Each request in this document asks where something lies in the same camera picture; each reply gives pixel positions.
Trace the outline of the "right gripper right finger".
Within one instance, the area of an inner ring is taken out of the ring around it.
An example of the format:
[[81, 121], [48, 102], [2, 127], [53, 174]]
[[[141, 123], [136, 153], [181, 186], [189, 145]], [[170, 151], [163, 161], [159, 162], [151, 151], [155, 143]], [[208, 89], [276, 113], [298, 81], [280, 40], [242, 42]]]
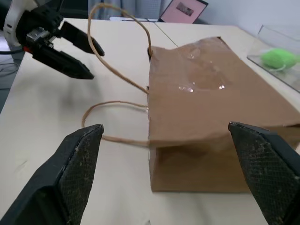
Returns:
[[228, 130], [268, 225], [300, 225], [300, 155], [267, 129], [231, 121]]

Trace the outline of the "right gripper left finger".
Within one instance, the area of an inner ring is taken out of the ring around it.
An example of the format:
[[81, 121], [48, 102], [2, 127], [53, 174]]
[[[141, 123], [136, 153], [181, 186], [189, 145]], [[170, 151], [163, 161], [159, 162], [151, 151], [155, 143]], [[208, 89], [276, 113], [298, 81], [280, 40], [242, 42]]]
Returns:
[[67, 135], [32, 175], [0, 225], [80, 225], [97, 165], [102, 124]]

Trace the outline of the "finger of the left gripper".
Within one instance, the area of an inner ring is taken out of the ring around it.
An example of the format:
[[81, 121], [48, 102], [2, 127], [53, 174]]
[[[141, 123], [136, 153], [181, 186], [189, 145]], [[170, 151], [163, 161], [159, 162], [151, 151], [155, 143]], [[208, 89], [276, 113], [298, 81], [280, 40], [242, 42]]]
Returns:
[[57, 32], [57, 37], [68, 40], [86, 53], [94, 54], [88, 41], [88, 35], [68, 22], [63, 23], [61, 29]]
[[32, 57], [68, 77], [82, 80], [94, 79], [94, 75], [83, 63], [63, 51], [41, 45], [32, 48]]

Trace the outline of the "brown paper bag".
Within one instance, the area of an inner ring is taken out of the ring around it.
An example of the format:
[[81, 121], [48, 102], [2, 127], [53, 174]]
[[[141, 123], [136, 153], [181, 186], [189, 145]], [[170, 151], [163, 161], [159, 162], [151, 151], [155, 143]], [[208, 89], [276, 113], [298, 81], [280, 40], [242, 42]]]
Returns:
[[222, 38], [171, 50], [149, 46], [148, 56], [148, 140], [104, 139], [150, 149], [152, 191], [248, 192], [232, 120], [277, 131], [292, 148], [300, 143], [300, 112]]

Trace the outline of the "laptop with pink screen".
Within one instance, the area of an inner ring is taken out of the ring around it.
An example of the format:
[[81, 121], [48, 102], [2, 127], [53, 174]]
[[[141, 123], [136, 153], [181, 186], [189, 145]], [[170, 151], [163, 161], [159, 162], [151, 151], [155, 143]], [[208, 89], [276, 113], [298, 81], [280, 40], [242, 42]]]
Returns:
[[171, 0], [158, 22], [193, 24], [207, 6], [203, 0]]

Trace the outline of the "green plush ball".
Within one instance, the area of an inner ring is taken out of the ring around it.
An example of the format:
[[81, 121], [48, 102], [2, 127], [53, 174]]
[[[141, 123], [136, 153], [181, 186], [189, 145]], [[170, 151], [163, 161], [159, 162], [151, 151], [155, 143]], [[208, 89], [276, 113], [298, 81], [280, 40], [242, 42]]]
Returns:
[[282, 49], [273, 48], [260, 56], [260, 60], [266, 67], [280, 71], [290, 69], [297, 63], [300, 63], [300, 55]]

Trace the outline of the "clear acrylic box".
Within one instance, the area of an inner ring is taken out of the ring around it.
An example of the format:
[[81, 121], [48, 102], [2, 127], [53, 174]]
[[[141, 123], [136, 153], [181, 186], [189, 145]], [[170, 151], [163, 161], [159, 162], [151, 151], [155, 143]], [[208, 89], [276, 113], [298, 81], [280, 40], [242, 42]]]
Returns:
[[261, 26], [247, 54], [248, 60], [300, 93], [300, 63], [290, 69], [276, 71], [261, 62], [260, 56], [273, 48], [282, 48], [300, 55], [300, 25]]

